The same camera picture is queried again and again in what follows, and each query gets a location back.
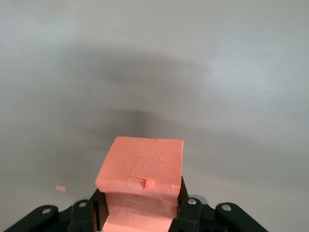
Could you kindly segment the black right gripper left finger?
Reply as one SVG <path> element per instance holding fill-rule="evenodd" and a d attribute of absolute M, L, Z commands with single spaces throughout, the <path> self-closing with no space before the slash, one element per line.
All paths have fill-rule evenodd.
<path fill-rule="evenodd" d="M 98 189 L 90 199 L 82 199 L 63 211 L 55 205 L 40 206 L 7 232 L 99 232 L 108 217 L 105 194 Z"/>

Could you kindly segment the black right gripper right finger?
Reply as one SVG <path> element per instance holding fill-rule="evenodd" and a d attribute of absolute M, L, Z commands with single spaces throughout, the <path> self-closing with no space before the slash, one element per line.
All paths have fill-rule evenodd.
<path fill-rule="evenodd" d="M 189 195 L 184 179 L 178 196 L 177 216 L 170 232 L 264 232 L 266 229 L 234 203 L 214 209 L 206 201 Z"/>

